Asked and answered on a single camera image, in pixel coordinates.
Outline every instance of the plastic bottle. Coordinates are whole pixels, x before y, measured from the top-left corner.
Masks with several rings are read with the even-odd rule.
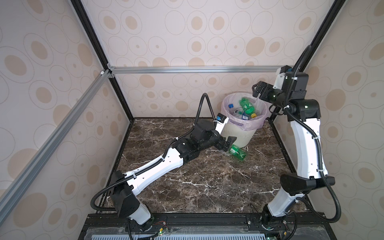
[[[246,114],[246,113],[243,113],[243,115],[242,115],[242,119],[243,119],[243,120],[249,120],[249,119],[251,119],[251,116],[249,116],[249,115]]]
[[[247,98],[242,98],[240,100],[240,106],[244,109],[244,112],[247,114],[252,114],[255,111],[255,107]]]
[[[230,154],[235,156],[240,162],[244,161],[244,158],[246,157],[246,152],[244,152],[242,149],[240,149],[236,145],[232,145],[231,149],[229,150]]]
[[[229,104],[228,107],[229,107],[229,111],[228,111],[228,112],[229,112],[231,115],[235,115],[236,109],[233,107],[233,104],[232,104],[232,103]]]

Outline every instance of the circle pattern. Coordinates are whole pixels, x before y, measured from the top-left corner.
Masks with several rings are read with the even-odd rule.
[[[351,140],[343,140],[336,148],[339,158],[346,163],[354,163],[360,158],[359,146]]]
[[[230,56],[238,56],[240,55],[245,48],[245,41],[241,37],[234,37],[229,40],[227,45],[227,53]]]
[[[345,43],[345,52],[348,54],[360,52],[368,45],[371,36],[372,28],[370,26],[361,26],[354,30]]]
[[[205,51],[205,42],[200,37],[193,37],[188,42],[188,51],[194,56],[200,56]]]
[[[246,11],[236,13],[230,23],[230,29],[235,35],[244,34],[251,25],[251,15]]]
[[[178,11],[170,11],[165,17],[165,25],[169,33],[181,34],[185,29],[185,19]]]
[[[284,39],[280,37],[272,38],[265,46],[265,54],[268,56],[276,56],[284,48]]]
[[[293,27],[293,31],[296,35],[304,35],[308,33],[316,23],[316,13],[315,12],[306,12],[301,15]]]
[[[156,51],[156,53],[162,53],[164,51],[164,43],[160,43],[160,46],[162,46],[162,50],[160,49],[159,51]],[[147,53],[147,44],[144,42],[143,39],[137,36],[133,36],[128,40],[128,46],[131,52],[137,56],[143,56]]]
[[[156,56],[162,56],[167,51],[167,44],[158,36],[154,36],[148,40],[149,50]]]
[[[324,127],[325,139],[329,142],[338,142],[343,137],[343,128],[337,122],[329,122]]]
[[[192,12],[187,18],[187,28],[194,35],[202,34],[207,28],[207,18],[200,11]]]
[[[67,206],[64,202],[54,203],[48,208],[43,217],[43,229],[53,231],[60,226],[65,218]]]
[[[353,166],[352,174],[355,181],[362,187],[375,189],[381,185],[380,171],[368,162],[359,162]]]
[[[349,211],[355,221],[364,227],[374,227],[377,225],[377,214],[366,201],[353,199],[349,203]]]
[[[212,56],[218,56],[225,50],[225,41],[221,37],[214,37],[207,44],[208,53]]]
[[[252,21],[252,32],[255,35],[263,35],[269,31],[273,24],[273,16],[270,12],[261,12]]]
[[[28,57],[11,47],[0,47],[0,72],[17,83],[27,83],[32,80],[35,70]]]
[[[209,19],[208,26],[214,35],[223,34],[229,26],[228,15],[223,11],[213,13]]]
[[[53,52],[49,44],[39,35],[29,33],[24,37],[24,48],[28,56],[37,64],[49,66],[53,62]]]
[[[130,34],[137,35],[141,32],[142,23],[139,16],[130,11],[126,10],[121,14],[120,17],[122,27]]]
[[[120,21],[111,11],[101,11],[99,13],[99,23],[101,27],[110,34],[118,34],[120,32]]]
[[[377,149],[384,144],[384,129],[376,123],[360,125],[355,133],[357,143],[365,149]]]
[[[361,88],[367,80],[368,72],[363,66],[350,68],[343,76],[341,85],[345,91],[353,92]]]

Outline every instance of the robotic arm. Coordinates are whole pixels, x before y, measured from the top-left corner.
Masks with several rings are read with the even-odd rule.
[[[310,46],[306,48],[296,65],[291,68],[284,66],[277,72],[275,85],[258,82],[252,86],[253,97],[272,103],[278,112],[283,109],[291,124],[295,136],[297,150],[297,173],[283,174],[280,176],[282,188],[275,198],[264,206],[261,222],[270,226],[282,221],[293,204],[299,200],[318,217],[327,222],[336,222],[340,219],[341,208],[339,201],[331,188],[335,184],[334,177],[328,176],[323,162],[320,145],[320,107],[314,99],[304,99],[308,75],[298,72],[301,63],[305,60]],[[324,218],[317,213],[310,203],[304,198],[310,191],[327,187],[336,206],[333,218]]]
[[[163,155],[158,156],[149,163],[126,173],[122,173],[119,170],[114,172],[111,177],[111,185],[98,192],[92,198],[91,207],[103,211],[116,210],[118,217],[129,217],[135,220],[143,231],[149,229],[152,225],[152,214],[136,196],[149,184],[167,172],[197,158],[201,150],[214,146],[218,150],[228,151],[228,148],[236,140],[236,137],[228,137],[225,140],[220,135],[224,125],[228,122],[228,118],[220,113],[217,117],[214,117],[214,123],[207,120],[197,121],[204,97],[207,98],[208,105],[210,106],[208,96],[203,94],[194,126],[189,132],[175,138]],[[109,191],[114,208],[109,209],[96,206],[96,199],[107,191]]]

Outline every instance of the metal base plate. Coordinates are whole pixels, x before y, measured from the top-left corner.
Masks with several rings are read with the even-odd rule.
[[[142,237],[149,237],[150,235],[132,235],[133,240],[137,240]],[[92,240],[130,240],[129,235],[93,235]],[[156,237],[156,240],[266,240],[265,235],[262,233],[240,233],[240,234],[171,234],[171,235],[162,235]]]

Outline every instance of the black frame rail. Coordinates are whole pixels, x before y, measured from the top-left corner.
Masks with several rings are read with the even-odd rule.
[[[75,9],[75,11],[76,11],[76,13],[80,19],[81,24],[83,25],[85,32],[87,33],[87,36],[88,36],[88,38],[89,38],[89,40],[90,40],[90,42],[94,48],[99,60],[101,62],[101,65],[103,66],[104,69],[109,69],[108,59],[105,56],[103,48],[99,42],[99,39],[97,38],[97,35],[96,35],[93,27],[92,27],[92,23],[88,18],[88,15],[84,9],[83,4],[81,3],[80,0],[71,0],[71,2],[73,5],[73,8]],[[122,94],[121,88],[120,88],[120,86],[119,86],[119,84],[118,84],[118,82],[117,82],[117,80],[113,74],[112,74],[112,78],[110,78],[109,81],[111,82],[112,87],[115,90],[116,95],[119,98],[119,101],[120,101],[125,113],[127,114],[129,121],[132,122],[133,121],[132,112],[129,109],[127,101],[125,100],[125,98]]]

